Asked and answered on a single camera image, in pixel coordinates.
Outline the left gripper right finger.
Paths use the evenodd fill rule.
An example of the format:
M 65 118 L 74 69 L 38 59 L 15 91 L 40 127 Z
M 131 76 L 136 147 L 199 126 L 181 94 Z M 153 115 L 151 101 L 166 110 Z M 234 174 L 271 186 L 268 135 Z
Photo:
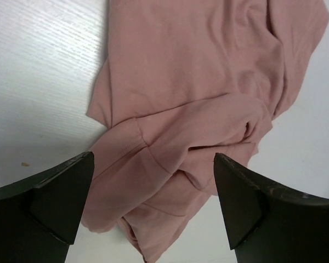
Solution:
M 329 199 L 264 177 L 228 156 L 214 178 L 238 262 L 329 262 Z

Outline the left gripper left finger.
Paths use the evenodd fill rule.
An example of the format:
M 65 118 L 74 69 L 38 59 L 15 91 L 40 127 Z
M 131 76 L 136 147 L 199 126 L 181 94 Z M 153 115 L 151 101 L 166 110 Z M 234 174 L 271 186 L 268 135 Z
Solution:
M 0 187 L 0 262 L 65 262 L 94 173 L 84 152 Z

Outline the pink t shirt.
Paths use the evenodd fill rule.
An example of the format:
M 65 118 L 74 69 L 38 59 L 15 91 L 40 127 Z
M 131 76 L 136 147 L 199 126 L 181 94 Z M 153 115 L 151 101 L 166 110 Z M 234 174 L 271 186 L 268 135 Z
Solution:
M 119 226 L 155 262 L 217 193 L 213 160 L 246 165 L 295 102 L 329 22 L 324 1 L 110 1 L 108 57 L 87 115 L 82 224 Z

